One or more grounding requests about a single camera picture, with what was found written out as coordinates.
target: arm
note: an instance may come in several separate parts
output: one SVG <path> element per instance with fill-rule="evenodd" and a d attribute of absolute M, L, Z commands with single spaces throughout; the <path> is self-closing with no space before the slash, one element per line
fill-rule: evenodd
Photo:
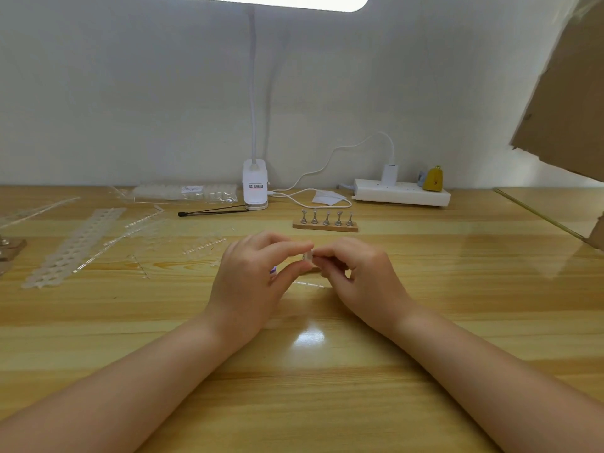
<path fill-rule="evenodd" d="M 417 360 L 504 451 L 604 450 L 603 404 L 415 304 L 385 252 L 345 239 L 314 255 L 342 301 Z"/>
<path fill-rule="evenodd" d="M 253 339 L 312 266 L 312 243 L 264 232 L 225 251 L 204 312 L 140 350 L 0 423 L 1 453 L 130 453 L 216 367 Z"/>

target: brown cardboard box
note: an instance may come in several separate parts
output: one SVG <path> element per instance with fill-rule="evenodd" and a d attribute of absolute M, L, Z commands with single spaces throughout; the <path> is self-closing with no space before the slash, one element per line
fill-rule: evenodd
<path fill-rule="evenodd" d="M 604 0 L 579 0 L 511 145 L 604 181 Z M 604 249 L 604 216 L 586 241 Z"/>

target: white paper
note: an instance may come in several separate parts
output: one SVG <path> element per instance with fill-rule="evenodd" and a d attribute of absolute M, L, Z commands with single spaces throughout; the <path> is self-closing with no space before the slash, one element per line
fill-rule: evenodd
<path fill-rule="evenodd" d="M 181 193 L 190 194 L 192 192 L 203 192 L 203 186 L 183 186 L 181 189 Z"/>
<path fill-rule="evenodd" d="M 315 204 L 325 204 L 329 206 L 333 206 L 336 203 L 345 200 L 346 197 L 341 196 L 335 192 L 331 191 L 317 191 L 315 194 L 315 198 L 312 199 Z"/>

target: white wall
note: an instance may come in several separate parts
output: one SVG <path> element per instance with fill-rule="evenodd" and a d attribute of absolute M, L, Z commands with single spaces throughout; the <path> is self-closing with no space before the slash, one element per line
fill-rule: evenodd
<path fill-rule="evenodd" d="M 576 0 L 369 0 L 358 13 L 260 7 L 259 149 L 273 185 L 386 130 L 400 179 L 596 185 L 508 142 Z M 240 180 L 248 25 L 200 0 L 0 0 L 0 183 Z M 385 140 L 306 185 L 376 177 Z"/>

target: white cable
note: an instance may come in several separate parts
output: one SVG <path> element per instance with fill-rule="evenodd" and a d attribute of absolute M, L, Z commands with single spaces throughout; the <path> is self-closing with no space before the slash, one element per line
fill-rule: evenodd
<path fill-rule="evenodd" d="M 338 147 L 334 148 L 334 149 L 332 150 L 332 153 L 331 153 L 331 154 L 329 154 L 329 158 L 327 159 L 327 162 L 325 163 L 325 165 L 324 165 L 322 168 L 320 168 L 319 170 L 315 170 L 315 171 L 309 171 L 308 173 L 303 173 L 303 174 L 302 174 L 302 175 L 301 175 L 301 176 L 298 178 L 298 181 L 296 181 L 296 182 L 294 183 L 294 185 L 292 185 L 291 187 L 289 187 L 289 188 L 287 188 L 287 189 L 275 189 L 275 190 L 274 190 L 274 192 L 287 192 L 287 191 L 289 191 L 289 190 L 291 190 L 291 189 L 295 188 L 295 187 L 298 185 L 298 183 L 300 182 L 300 180 L 301 180 L 302 178 L 304 178 L 304 176 L 306 176 L 306 175 L 308 175 L 308 174 L 316 174 L 316 173 L 321 173 L 323 170 L 325 170 L 325 169 L 327 168 L 327 166 L 329 165 L 329 162 L 331 161 L 331 159 L 332 159 L 332 157 L 333 157 L 334 152 L 336 152 L 337 150 L 339 150 L 339 149 L 345 149 L 345 148 L 356 148 L 356 147 L 358 147 L 358 146 L 362 145 L 363 143 L 365 143 L 367 140 L 369 140 L 369 139 L 373 138 L 373 137 L 374 137 L 374 136 L 376 136 L 376 135 L 384 135 L 384 136 L 386 136 L 386 137 L 387 137 L 387 138 L 390 140 L 391 154 L 390 154 L 390 160 L 389 160 L 389 163 L 390 163 L 390 164 L 394 164 L 394 142 L 392 141 L 392 138 L 390 138 L 390 136 L 389 136 L 387 133 L 383 132 L 383 131 L 377 131 L 377 132 L 376 132 L 376 133 L 374 133 L 373 135 L 370 135 L 370 136 L 368 136 L 367 138 L 365 138 L 365 139 L 364 139 L 363 141 L 361 141 L 359 144 L 353 144 L 353 145 L 351 145 L 351 146 L 338 146 Z"/>
<path fill-rule="evenodd" d="M 348 205 L 331 205 L 331 206 L 317 206 L 317 205 L 305 205 L 305 204 L 301 204 L 300 202 L 298 202 L 298 200 L 296 200 L 293 196 L 302 193 L 302 192 L 306 192 L 306 191 L 319 191 L 319 189 L 302 189 L 300 191 L 296 191 L 293 194 L 283 194 L 282 192 L 277 192 L 277 191 L 269 191 L 268 195 L 269 197 L 276 197 L 278 199 L 280 198 L 285 198 L 287 197 L 288 199 L 290 199 L 293 203 L 298 204 L 300 206 L 302 206 L 303 208 L 316 208 L 318 210 L 323 210 L 326 208 L 350 208 L 352 206 L 352 202 L 349 199 L 342 199 L 344 202 L 348 203 Z"/>
<path fill-rule="evenodd" d="M 256 113 L 255 113 L 255 90 L 254 90 L 254 70 L 256 65 L 256 18 L 253 5 L 248 6 L 249 17 L 249 69 L 248 69 L 248 87 L 249 87 L 249 106 L 252 112 L 252 165 L 256 164 Z"/>

